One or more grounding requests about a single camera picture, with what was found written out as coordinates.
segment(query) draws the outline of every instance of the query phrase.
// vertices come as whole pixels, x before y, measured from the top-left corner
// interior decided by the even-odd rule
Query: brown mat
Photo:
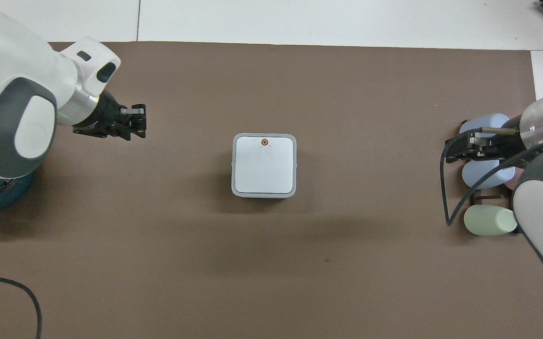
[[[148,137],[58,128],[0,214],[0,276],[44,338],[543,338],[543,266],[521,235],[446,227],[438,179],[461,120],[534,100],[529,52],[109,46]],[[297,138],[294,197],[232,195],[240,132]],[[0,286],[0,337],[34,322]]]

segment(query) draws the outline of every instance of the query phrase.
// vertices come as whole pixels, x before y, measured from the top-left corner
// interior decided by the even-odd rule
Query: cable
[[[37,297],[35,294],[31,291],[30,288],[22,285],[19,282],[6,279],[6,278],[0,278],[0,283],[7,283],[9,285],[12,285],[14,287],[20,288],[22,291],[26,292],[28,296],[31,298],[32,303],[35,305],[35,311],[37,313],[37,335],[35,336],[36,339],[41,338],[41,307],[39,306],[39,302],[37,301]]]
[[[454,213],[452,214],[451,217],[448,217],[448,212],[447,212],[447,202],[446,202],[446,195],[445,195],[445,182],[444,182],[444,175],[443,175],[443,162],[444,162],[444,155],[446,154],[447,150],[443,150],[443,154],[441,155],[441,168],[440,168],[440,171],[441,171],[441,187],[443,189],[443,207],[445,209],[445,219],[446,219],[446,223],[448,226],[451,226],[452,223],[454,223],[454,220],[456,218],[456,216],[458,215],[458,212],[461,210],[463,204],[466,203],[466,200],[468,198],[470,198],[471,195],[474,194],[474,191],[476,191],[476,187],[480,186],[480,184],[484,183],[485,180],[487,180],[490,176],[492,176],[493,174],[495,174],[497,171],[499,170],[503,170],[504,168],[506,167],[512,167],[512,165],[514,165],[514,163],[516,163],[516,161],[519,161],[520,159],[524,159],[525,157],[528,157],[530,155],[532,155],[534,152],[537,152],[538,150],[542,149],[543,148],[543,142],[541,144],[538,144],[538,145],[535,145],[527,150],[524,150],[522,152],[520,152],[519,154],[515,155],[515,156],[512,156],[511,158],[509,158],[508,160],[500,163],[499,166],[493,168],[491,171],[487,172],[484,176],[482,176],[478,181],[476,181],[476,183],[474,183],[474,185],[472,185],[470,187],[470,189],[466,192],[466,194],[460,199],[460,201],[458,202],[458,205],[456,206],[455,210],[454,210]]]
[[[468,131],[462,132],[450,141],[448,141],[445,144],[445,148],[443,148],[443,153],[441,153],[441,163],[439,164],[439,175],[441,176],[441,195],[443,196],[443,210],[445,211],[445,222],[447,225],[450,225],[449,223],[449,212],[447,208],[447,196],[445,193],[445,174],[443,173],[443,167],[445,163],[445,157],[447,155],[447,152],[449,152],[449,149],[452,148],[452,146],[459,141],[459,139],[463,137],[467,137],[470,135],[470,133],[476,133],[480,132],[481,129],[469,129]]]

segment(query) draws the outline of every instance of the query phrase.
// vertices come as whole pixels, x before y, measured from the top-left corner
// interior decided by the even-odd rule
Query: blue cylinder
[[[486,160],[486,161],[470,161],[463,166],[462,169],[462,178],[463,181],[472,187],[476,181],[478,181],[482,176],[487,174],[489,171],[499,166],[499,160]],[[480,184],[477,189],[486,189],[489,187],[494,187],[501,185],[502,183],[507,182],[514,177],[515,169],[514,167],[508,167],[500,169],[495,174],[490,176],[484,183]]]

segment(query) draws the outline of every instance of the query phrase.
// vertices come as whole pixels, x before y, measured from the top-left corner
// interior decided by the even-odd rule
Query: pale green object
[[[512,232],[518,225],[514,212],[491,205],[470,206],[463,215],[466,228],[476,235],[500,235]]]

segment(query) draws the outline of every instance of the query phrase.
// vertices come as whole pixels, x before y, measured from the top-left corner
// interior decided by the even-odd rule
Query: square white box
[[[233,140],[232,191],[243,198],[288,198],[297,189],[297,140],[239,133]]]

